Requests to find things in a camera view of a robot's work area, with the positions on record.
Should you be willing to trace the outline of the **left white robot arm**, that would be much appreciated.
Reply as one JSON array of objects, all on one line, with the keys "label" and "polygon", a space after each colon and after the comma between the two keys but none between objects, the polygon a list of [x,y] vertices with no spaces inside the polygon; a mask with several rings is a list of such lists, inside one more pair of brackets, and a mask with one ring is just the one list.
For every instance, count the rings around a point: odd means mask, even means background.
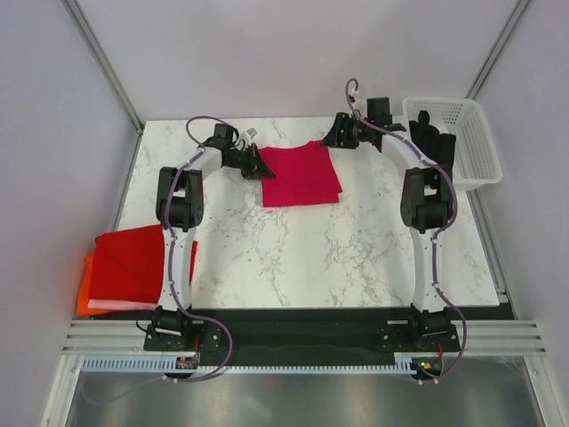
[{"label": "left white robot arm", "polygon": [[192,249],[204,218],[204,181],[223,167],[239,170],[246,180],[273,178],[275,174],[253,142],[256,134],[253,128],[240,133],[232,125],[218,123],[186,163],[160,170],[156,217],[163,228],[164,278],[147,328],[145,350],[192,349],[196,330],[185,313],[192,306]]}]

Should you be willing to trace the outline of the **magenta t shirt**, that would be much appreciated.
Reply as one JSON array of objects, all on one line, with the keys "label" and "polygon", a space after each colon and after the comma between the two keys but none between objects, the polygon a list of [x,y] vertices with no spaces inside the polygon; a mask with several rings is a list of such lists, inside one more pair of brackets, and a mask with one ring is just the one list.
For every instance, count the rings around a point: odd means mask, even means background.
[{"label": "magenta t shirt", "polygon": [[294,148],[263,148],[260,156],[275,178],[262,178],[267,208],[337,204],[342,187],[329,149],[321,141]]}]

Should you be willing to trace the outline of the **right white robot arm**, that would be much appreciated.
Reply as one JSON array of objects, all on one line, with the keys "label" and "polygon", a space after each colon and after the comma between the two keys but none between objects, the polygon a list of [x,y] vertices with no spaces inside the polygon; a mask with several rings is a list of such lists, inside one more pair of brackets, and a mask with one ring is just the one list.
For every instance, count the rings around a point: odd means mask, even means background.
[{"label": "right white robot arm", "polygon": [[388,98],[367,99],[365,110],[359,102],[357,95],[348,95],[350,111],[336,114],[322,143],[332,149],[356,149],[368,142],[402,173],[400,214],[412,236],[415,268],[406,335],[415,349],[431,349],[453,333],[450,305],[443,297],[442,252],[445,231],[458,211],[453,186],[456,138],[433,126],[426,110],[401,125],[393,120]]}]

